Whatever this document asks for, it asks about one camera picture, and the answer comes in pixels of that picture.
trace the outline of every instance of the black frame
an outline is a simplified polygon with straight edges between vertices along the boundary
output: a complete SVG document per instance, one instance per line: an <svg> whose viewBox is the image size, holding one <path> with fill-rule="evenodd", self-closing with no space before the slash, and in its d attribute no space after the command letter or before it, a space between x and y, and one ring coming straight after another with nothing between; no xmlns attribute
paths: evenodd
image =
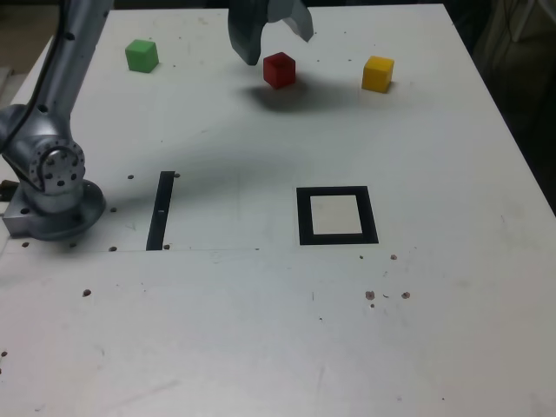
<svg viewBox="0 0 556 417"><path fill-rule="evenodd" d="M313 212L311 197L317 195L354 195L362 233L315 235L313 231ZM297 189L297 220L299 223L299 243L306 245L362 245L378 243L379 236L374 225L371 200L368 189L355 187L308 187Z"/></svg>

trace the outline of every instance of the table surface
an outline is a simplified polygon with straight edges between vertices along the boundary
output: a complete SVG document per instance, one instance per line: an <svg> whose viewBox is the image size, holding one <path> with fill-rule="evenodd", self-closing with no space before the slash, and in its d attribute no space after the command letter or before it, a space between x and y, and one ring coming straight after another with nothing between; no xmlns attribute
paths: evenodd
<svg viewBox="0 0 556 417"><path fill-rule="evenodd" d="M308 44L264 30L297 62L281 91L226 10L110 13L71 127L117 211L71 242L0 228L2 416L556 415L556 221L445 9L312 13ZM162 170L170 250L146 252ZM300 246L295 189L352 185L380 243Z"/></svg>

